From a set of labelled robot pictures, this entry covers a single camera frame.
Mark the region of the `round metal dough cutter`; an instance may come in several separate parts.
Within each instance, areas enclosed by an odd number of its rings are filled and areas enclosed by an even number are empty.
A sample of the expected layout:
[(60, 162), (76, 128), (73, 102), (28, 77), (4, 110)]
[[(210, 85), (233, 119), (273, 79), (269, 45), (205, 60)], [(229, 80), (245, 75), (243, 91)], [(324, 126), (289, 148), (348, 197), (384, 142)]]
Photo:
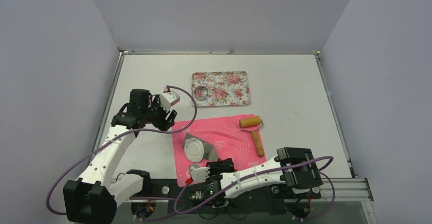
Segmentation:
[(196, 86), (194, 88), (194, 97), (198, 101), (205, 101), (209, 98), (209, 90), (206, 86)]

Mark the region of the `pink silicone baking mat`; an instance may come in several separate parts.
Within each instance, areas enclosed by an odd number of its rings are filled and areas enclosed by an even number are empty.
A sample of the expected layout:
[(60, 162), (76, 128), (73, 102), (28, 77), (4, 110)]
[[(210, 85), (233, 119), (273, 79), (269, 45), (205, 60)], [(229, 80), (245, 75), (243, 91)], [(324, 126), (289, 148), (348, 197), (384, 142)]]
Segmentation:
[(173, 134), (173, 149), (177, 185), (183, 187), (190, 177), (190, 161), (183, 149), (186, 135), (190, 134), (201, 141), (212, 144), (219, 159), (232, 158), (236, 170), (244, 170), (266, 161), (266, 156), (259, 157), (250, 132), (257, 126), (243, 131), (239, 127), (241, 119), (254, 117), (253, 114), (195, 120), (186, 130)]

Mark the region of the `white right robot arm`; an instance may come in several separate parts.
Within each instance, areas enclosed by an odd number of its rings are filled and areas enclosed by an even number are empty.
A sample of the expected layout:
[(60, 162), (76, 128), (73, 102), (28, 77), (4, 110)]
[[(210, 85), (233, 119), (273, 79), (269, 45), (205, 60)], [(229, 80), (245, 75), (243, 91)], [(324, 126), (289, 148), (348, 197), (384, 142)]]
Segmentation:
[(195, 206), (205, 203), (218, 208), (262, 187), (276, 190), (276, 199), (318, 199), (323, 180), (317, 161), (311, 149), (284, 147), (268, 161), (239, 171), (230, 158), (206, 167), (191, 165), (191, 181), (198, 187), (189, 199)]

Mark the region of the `white dough lump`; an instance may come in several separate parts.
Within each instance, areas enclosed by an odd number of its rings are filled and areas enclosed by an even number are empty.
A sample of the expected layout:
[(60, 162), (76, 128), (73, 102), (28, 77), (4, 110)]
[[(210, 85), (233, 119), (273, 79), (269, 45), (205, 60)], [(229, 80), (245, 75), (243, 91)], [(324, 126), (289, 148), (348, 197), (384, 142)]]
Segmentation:
[(189, 138), (184, 141), (183, 150), (186, 158), (191, 162), (200, 162), (204, 156), (203, 143), (197, 138)]

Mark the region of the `wooden rolling pin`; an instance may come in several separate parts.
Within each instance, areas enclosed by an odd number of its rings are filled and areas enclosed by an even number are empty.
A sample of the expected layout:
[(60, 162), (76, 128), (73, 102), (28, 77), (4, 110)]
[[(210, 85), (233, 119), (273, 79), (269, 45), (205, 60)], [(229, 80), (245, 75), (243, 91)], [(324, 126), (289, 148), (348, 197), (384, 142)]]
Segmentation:
[(242, 131), (249, 132), (258, 157), (264, 156), (259, 130), (263, 126), (263, 121), (259, 116), (243, 118), (239, 120), (239, 127)]

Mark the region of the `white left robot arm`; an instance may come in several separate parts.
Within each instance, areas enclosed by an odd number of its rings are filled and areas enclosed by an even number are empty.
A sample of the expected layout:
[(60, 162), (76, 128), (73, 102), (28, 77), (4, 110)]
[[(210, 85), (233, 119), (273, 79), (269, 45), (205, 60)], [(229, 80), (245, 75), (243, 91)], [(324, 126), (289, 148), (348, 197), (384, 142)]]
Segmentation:
[(172, 106), (179, 95), (165, 89), (152, 95), (149, 90), (133, 89), (129, 102), (114, 115), (107, 137), (87, 168), (76, 180), (63, 187), (66, 216), (77, 223), (112, 223), (118, 207), (132, 195), (150, 196), (150, 174), (129, 170), (126, 176), (112, 183), (112, 177), (127, 148), (147, 124), (154, 131), (166, 132), (174, 126), (177, 112)]

